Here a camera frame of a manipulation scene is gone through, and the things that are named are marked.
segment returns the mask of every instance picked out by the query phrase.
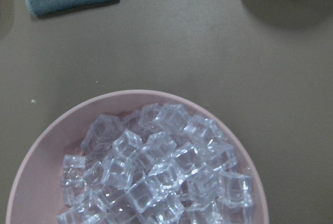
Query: bowl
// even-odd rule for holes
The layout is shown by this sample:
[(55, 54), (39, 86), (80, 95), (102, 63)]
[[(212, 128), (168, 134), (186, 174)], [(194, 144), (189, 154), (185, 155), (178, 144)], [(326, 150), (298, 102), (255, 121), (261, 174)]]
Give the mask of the bowl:
[(72, 108), (56, 119), (26, 154), (14, 180), (6, 224), (57, 224), (65, 206), (60, 187), (65, 154), (80, 154), (80, 143), (89, 124), (101, 113), (123, 115), (151, 103), (182, 103), (191, 114), (216, 121), (234, 145), (239, 171), (253, 177), (254, 223), (267, 224), (268, 210), (258, 172), (235, 135), (215, 116), (184, 98), (151, 90), (124, 90), (105, 94)]

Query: pink bowl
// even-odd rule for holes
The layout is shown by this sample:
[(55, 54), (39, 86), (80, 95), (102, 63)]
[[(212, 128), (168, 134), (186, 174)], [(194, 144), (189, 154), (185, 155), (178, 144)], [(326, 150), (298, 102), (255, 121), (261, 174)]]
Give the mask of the pink bowl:
[(235, 135), (202, 107), (175, 95), (151, 90), (124, 90), (85, 101), (56, 119), (25, 156), (14, 180), (6, 224), (57, 224), (64, 209), (60, 187), (62, 158), (78, 154), (89, 124), (101, 113), (121, 115), (150, 103), (182, 103), (190, 113), (209, 117), (236, 148), (240, 172), (253, 177), (254, 223), (267, 224), (268, 210), (258, 172)]

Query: ice cube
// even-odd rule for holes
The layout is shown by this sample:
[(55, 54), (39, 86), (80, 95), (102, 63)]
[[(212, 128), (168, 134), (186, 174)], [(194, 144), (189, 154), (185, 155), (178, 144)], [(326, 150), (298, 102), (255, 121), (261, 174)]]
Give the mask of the ice cube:
[(141, 116), (138, 122), (139, 126), (150, 130), (152, 133), (159, 132), (161, 129), (153, 121), (161, 108), (162, 107), (157, 103), (144, 106), (141, 109)]
[(141, 111), (135, 110), (130, 115), (124, 117), (122, 123), (125, 129), (139, 135), (144, 129), (138, 125)]
[(234, 147), (227, 143), (221, 142), (214, 149), (203, 150), (204, 160), (214, 171), (228, 170), (237, 166), (237, 158)]
[(164, 104), (154, 122), (168, 133), (180, 133), (191, 116), (182, 104)]
[(82, 203), (75, 206), (75, 212), (83, 220), (89, 220), (92, 217), (100, 218), (106, 213), (106, 206), (94, 191), (89, 192)]
[(103, 160), (104, 172), (100, 182), (118, 189), (128, 189), (132, 184), (135, 166), (126, 159)]
[(183, 211), (183, 205), (173, 192), (147, 208), (140, 214), (140, 220), (142, 223), (172, 224), (179, 221)]
[(135, 156), (135, 154), (142, 149), (142, 146), (140, 136), (129, 130), (125, 130), (124, 133), (113, 142), (112, 151), (115, 157), (127, 159)]
[(63, 202), (67, 206), (73, 206), (76, 202), (79, 202), (78, 197), (87, 191), (87, 186), (82, 180), (80, 182), (62, 185)]
[(235, 206), (252, 204), (250, 176), (223, 171), (219, 176), (222, 187), (225, 189), (225, 202)]
[(187, 210), (187, 215), (191, 223), (195, 224), (211, 224), (219, 223), (220, 216), (217, 212), (215, 201), (209, 204), (194, 204)]
[(73, 208), (70, 208), (66, 212), (58, 215), (57, 220), (59, 224), (80, 224), (83, 221)]
[(196, 174), (204, 166), (198, 149), (189, 142), (172, 153), (171, 157), (175, 159), (185, 178)]
[(176, 143), (165, 132), (151, 134), (147, 141), (147, 153), (160, 160), (169, 156), (176, 148)]
[(219, 180), (214, 171), (202, 169), (188, 181), (189, 199), (208, 204), (218, 196)]
[(62, 184), (80, 183), (85, 170), (85, 157), (78, 155), (65, 155), (63, 158)]
[(170, 134), (170, 137), (175, 141), (177, 148), (183, 146), (187, 142), (191, 142), (191, 139), (186, 133)]
[(89, 185), (100, 183), (104, 168), (100, 161), (95, 162), (89, 169), (83, 173), (83, 179)]
[(144, 176), (146, 176), (144, 171), (136, 170), (133, 175), (132, 185), (140, 181)]
[(138, 223), (136, 211), (125, 197), (125, 194), (121, 194), (112, 201), (109, 211), (118, 223)]
[(194, 115), (184, 128), (192, 142), (198, 147), (209, 147), (225, 140), (225, 135), (215, 121), (203, 116)]
[(137, 183), (133, 184), (126, 193), (129, 201), (140, 213), (161, 197), (158, 194), (157, 186), (153, 185), (153, 183), (153, 180), (150, 180), (147, 176), (143, 176)]
[(117, 116), (101, 114), (90, 124), (81, 148), (86, 153), (107, 152), (123, 130), (124, 127)]
[(143, 147), (132, 159), (136, 169), (145, 173), (148, 173), (156, 163), (156, 158), (147, 152), (147, 148), (147, 146)]
[(155, 164), (148, 176), (157, 179), (161, 187), (159, 189), (161, 192), (169, 190), (177, 191), (185, 179), (174, 159)]
[(85, 168), (88, 169), (94, 165), (97, 161), (102, 161), (104, 157), (108, 154), (108, 152), (100, 152), (100, 153), (88, 153), (85, 157)]
[(253, 205), (239, 205), (228, 203), (223, 198), (216, 199), (216, 205), (223, 216), (223, 223), (229, 224), (253, 224)]
[(120, 196), (125, 195), (125, 191), (118, 190), (112, 186), (104, 186), (101, 190), (97, 192), (99, 199), (105, 204), (107, 211), (109, 211), (110, 206), (118, 199)]
[(96, 224), (118, 224), (118, 222), (114, 218), (113, 214), (108, 213)]

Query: bowl rim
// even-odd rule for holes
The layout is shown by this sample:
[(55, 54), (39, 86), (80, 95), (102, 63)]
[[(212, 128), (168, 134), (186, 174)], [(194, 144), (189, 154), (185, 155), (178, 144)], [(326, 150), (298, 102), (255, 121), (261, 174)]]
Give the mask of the bowl rim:
[(188, 99), (182, 98), (180, 96), (177, 96), (177, 95), (174, 95), (174, 94), (170, 94), (170, 93), (165, 93), (165, 92), (162, 92), (162, 91), (157, 91), (157, 90), (132, 89), (132, 90), (114, 91), (114, 92), (111, 92), (111, 93), (106, 93), (106, 94), (103, 94), (103, 95), (100, 95), (100, 96), (97, 96), (97, 97), (85, 100), (85, 101), (79, 103), (78, 105), (74, 106), (70, 110), (66, 111), (65, 113), (63, 113), (57, 119), (55, 119), (40, 134), (40, 136), (36, 139), (36, 141), (34, 142), (34, 144), (30, 147), (30, 149), (26, 153), (26, 155), (25, 155), (24, 159), (22, 160), (22, 163), (21, 163), (21, 165), (20, 165), (20, 167), (19, 167), (19, 169), (18, 169), (18, 171), (17, 171), (17, 173), (15, 175), (14, 182), (12, 184), (11, 191), (10, 191), (10, 194), (9, 194), (5, 224), (12, 224), (11, 223), (12, 207), (13, 207), (15, 192), (16, 192), (16, 189), (17, 189), (17, 186), (18, 186), (18, 182), (19, 182), (19, 180), (21, 178), (22, 172), (23, 172), (23, 170), (24, 170), (24, 168), (25, 168), (25, 166), (26, 166), (29, 158), (31, 157), (32, 153), (34, 152), (35, 148), (44, 139), (44, 137), (47, 135), (47, 133), (50, 130), (52, 130), (64, 118), (66, 118), (67, 116), (69, 116), (70, 114), (72, 114), (73, 112), (75, 112), (76, 110), (84, 107), (85, 105), (88, 105), (90, 103), (93, 103), (95, 101), (99, 101), (99, 100), (102, 100), (102, 99), (105, 99), (105, 98), (109, 98), (109, 97), (113, 97), (113, 96), (118, 96), (118, 95), (126, 95), (126, 94), (139, 94), (139, 95), (148, 94), (148, 95), (155, 95), (155, 96), (164, 96), (164, 97), (167, 97), (167, 98), (174, 99), (175, 101), (182, 101), (182, 102), (185, 102), (186, 104), (190, 105), (191, 107), (200, 110), (205, 115), (208, 115), (209, 118), (212, 118), (213, 120), (215, 120), (216, 122), (218, 122), (219, 124), (221, 124), (222, 126), (224, 126), (227, 135), (229, 135), (229, 136), (232, 137), (232, 139), (234, 140), (235, 144), (237, 145), (237, 148), (240, 149), (240, 151), (242, 152), (243, 156), (248, 161), (249, 165), (254, 168), (254, 170), (252, 170), (252, 173), (253, 173), (253, 176), (258, 179), (258, 193), (259, 193), (259, 198), (260, 198), (260, 201), (262, 202), (262, 207), (263, 207), (263, 220), (264, 220), (265, 224), (269, 223), (268, 205), (267, 205), (266, 196), (265, 196), (265, 193), (264, 193), (264, 189), (263, 189), (262, 182), (261, 182), (261, 179), (259, 177), (257, 168), (255, 167), (255, 165), (254, 165), (251, 157), (249, 156), (248, 152), (243, 147), (243, 145), (241, 144), (241, 142), (238, 140), (238, 138), (232, 133), (232, 131), (222, 121), (220, 121), (212, 113), (210, 113), (209, 111), (207, 111), (203, 107), (199, 106), (198, 104), (196, 104), (196, 103), (194, 103), (194, 102), (192, 102), (192, 101), (190, 101)]

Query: gray table surface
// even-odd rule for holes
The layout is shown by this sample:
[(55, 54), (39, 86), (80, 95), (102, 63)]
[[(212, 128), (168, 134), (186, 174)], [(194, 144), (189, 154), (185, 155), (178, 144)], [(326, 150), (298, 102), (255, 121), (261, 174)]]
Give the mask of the gray table surface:
[(332, 0), (121, 0), (44, 19), (24, 0), (0, 7), (1, 222), (40, 133), (133, 88), (220, 118), (258, 169), (271, 223), (333, 222)]

